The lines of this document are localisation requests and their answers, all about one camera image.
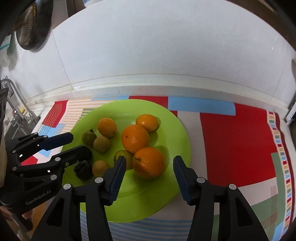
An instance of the white tile wall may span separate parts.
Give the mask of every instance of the white tile wall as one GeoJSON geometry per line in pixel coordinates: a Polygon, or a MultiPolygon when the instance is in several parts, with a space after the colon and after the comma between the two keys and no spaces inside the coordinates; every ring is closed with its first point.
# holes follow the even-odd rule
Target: white tile wall
{"type": "Polygon", "coordinates": [[[71,83],[179,74],[272,96],[287,57],[278,32],[224,0],[102,1],[63,22],[54,36],[71,83]]]}
{"type": "Polygon", "coordinates": [[[0,75],[1,78],[7,75],[14,81],[25,99],[65,85],[72,89],[52,32],[38,51],[27,51],[18,43],[15,45],[14,51],[9,54],[11,63],[1,69],[0,75]]]}
{"type": "Polygon", "coordinates": [[[295,50],[288,44],[285,68],[281,76],[279,85],[274,93],[274,97],[289,104],[296,92],[296,57],[295,50]]]}

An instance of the striped pattern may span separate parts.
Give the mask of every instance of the striped pattern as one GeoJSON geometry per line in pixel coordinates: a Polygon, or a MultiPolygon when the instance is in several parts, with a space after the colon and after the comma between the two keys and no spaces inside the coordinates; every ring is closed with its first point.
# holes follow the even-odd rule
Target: striped pattern
{"type": "Polygon", "coordinates": [[[281,237],[286,233],[289,227],[290,219],[291,219],[291,205],[292,205],[292,191],[291,191],[291,177],[290,177],[290,166],[287,162],[287,155],[285,149],[283,148],[283,142],[281,139],[280,131],[278,130],[275,121],[276,116],[274,112],[267,112],[267,123],[270,127],[274,143],[276,145],[278,154],[281,159],[282,170],[284,174],[285,180],[285,193],[286,193],[286,203],[285,203],[285,217],[284,217],[284,225],[281,231],[281,237]]]}
{"type": "Polygon", "coordinates": [[[64,127],[65,127],[65,124],[63,124],[63,123],[59,123],[59,124],[57,125],[57,127],[55,128],[54,135],[59,135],[59,134],[61,134],[62,131],[63,131],[63,129],[64,129],[64,127]]]}
{"type": "Polygon", "coordinates": [[[74,125],[77,123],[77,121],[79,121],[88,112],[113,101],[115,100],[69,100],[67,103],[66,112],[60,121],[60,124],[64,125],[61,132],[65,133],[71,131],[74,125]]]}
{"type": "Polygon", "coordinates": [[[56,127],[65,114],[67,102],[67,100],[55,102],[42,124],[50,127],[56,127]]]}
{"type": "MultiPolygon", "coordinates": [[[[86,214],[80,212],[82,241],[88,241],[86,214]]],[[[132,223],[109,222],[114,241],[186,241],[192,220],[145,218],[132,223]]]]}
{"type": "Polygon", "coordinates": [[[277,206],[277,186],[272,186],[270,187],[270,191],[271,191],[271,216],[264,220],[263,222],[261,222],[261,225],[264,229],[269,228],[267,231],[267,236],[268,237],[272,237],[273,232],[274,232],[274,228],[275,228],[275,223],[278,219],[278,212],[276,209],[277,206]]]}

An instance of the metal pipe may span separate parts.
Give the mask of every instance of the metal pipe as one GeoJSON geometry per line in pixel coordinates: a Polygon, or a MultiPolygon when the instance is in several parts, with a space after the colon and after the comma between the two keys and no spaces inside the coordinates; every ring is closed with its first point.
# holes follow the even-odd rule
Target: metal pipe
{"type": "Polygon", "coordinates": [[[7,102],[9,103],[9,105],[11,106],[12,110],[14,113],[17,113],[20,118],[24,121],[25,117],[23,116],[23,114],[20,112],[19,108],[17,108],[13,102],[11,101],[11,98],[9,96],[7,96],[7,102]]]}
{"type": "Polygon", "coordinates": [[[38,118],[38,117],[35,115],[35,113],[34,113],[33,111],[31,111],[30,108],[27,106],[26,102],[25,102],[24,99],[22,98],[20,92],[18,91],[18,89],[16,88],[16,86],[15,86],[15,84],[12,82],[12,80],[10,80],[10,79],[3,79],[3,80],[1,80],[1,84],[2,84],[4,81],[9,82],[9,83],[13,86],[13,88],[14,88],[14,90],[15,90],[17,96],[19,97],[20,101],[23,103],[24,107],[25,107],[25,108],[27,109],[27,111],[29,112],[29,114],[30,114],[30,116],[32,117],[33,121],[37,124],[37,123],[39,122],[39,118],[38,118]]]}
{"type": "Polygon", "coordinates": [[[23,239],[25,241],[31,241],[31,238],[27,235],[27,232],[28,230],[26,229],[26,227],[22,224],[22,222],[19,220],[19,218],[14,215],[14,214],[11,214],[10,215],[11,219],[19,226],[20,228],[20,233],[23,237],[23,239]]]}

